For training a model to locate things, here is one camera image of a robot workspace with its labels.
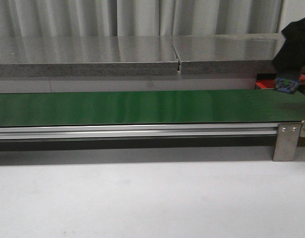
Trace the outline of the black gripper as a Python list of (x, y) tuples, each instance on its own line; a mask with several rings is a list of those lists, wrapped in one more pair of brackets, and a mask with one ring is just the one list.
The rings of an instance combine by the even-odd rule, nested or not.
[(285, 41), (272, 65), (278, 77), (299, 78), (305, 66), (305, 17), (289, 23), (281, 33)]

